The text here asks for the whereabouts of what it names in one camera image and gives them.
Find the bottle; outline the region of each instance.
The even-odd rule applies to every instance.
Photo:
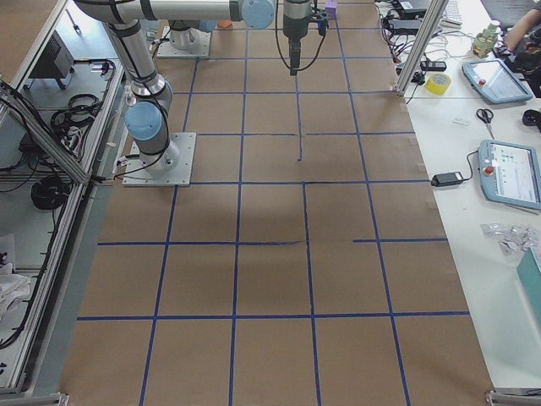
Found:
[[[473,53],[480,58],[486,58],[489,55],[489,52],[492,51],[492,48],[496,45],[499,33],[500,22],[495,20],[490,21],[489,26],[475,37],[472,45]]]

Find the scissors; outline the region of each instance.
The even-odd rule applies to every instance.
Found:
[[[492,134],[492,125],[490,123],[492,122],[492,118],[494,118],[494,113],[489,108],[479,108],[477,110],[477,117],[480,119],[484,125],[487,126],[487,130],[489,131],[490,137],[494,140],[494,134]]]

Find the floor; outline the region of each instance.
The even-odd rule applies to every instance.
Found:
[[[113,186],[59,386],[70,404],[484,404],[376,8],[337,14],[296,79],[274,32],[240,23],[210,60],[159,62],[171,131],[198,133],[193,183]]]

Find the tablet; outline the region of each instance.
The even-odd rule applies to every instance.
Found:
[[[466,62],[462,72],[472,87],[491,103],[523,102],[533,97],[527,85],[499,59]]]
[[[532,147],[485,140],[479,147],[479,171],[488,200],[541,210],[541,173]]]

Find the power adapter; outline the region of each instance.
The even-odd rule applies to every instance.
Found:
[[[419,64],[423,72],[443,72],[447,69],[444,61],[421,61]]]
[[[388,30],[395,36],[415,36],[422,23],[421,19],[393,19]]]
[[[422,85],[424,83],[424,74],[421,72],[415,72],[412,77],[412,82]]]
[[[464,180],[465,179],[460,172],[438,173],[432,177],[430,184],[435,188],[441,188],[443,186],[461,184]]]

